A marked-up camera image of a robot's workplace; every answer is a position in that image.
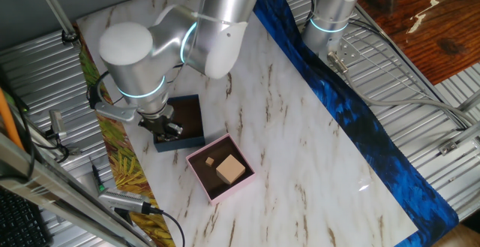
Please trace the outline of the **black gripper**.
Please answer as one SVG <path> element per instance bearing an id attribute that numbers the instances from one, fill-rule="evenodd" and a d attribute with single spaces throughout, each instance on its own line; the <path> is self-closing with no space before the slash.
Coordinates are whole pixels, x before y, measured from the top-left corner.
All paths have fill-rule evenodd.
<path id="1" fill-rule="evenodd" d="M 139 126 L 146 128 L 154 135 L 155 142 L 168 142 L 170 139 L 179 139 L 183 127 L 172 122 L 174 109 L 164 106 L 156 113 L 139 113 L 141 120 Z"/>

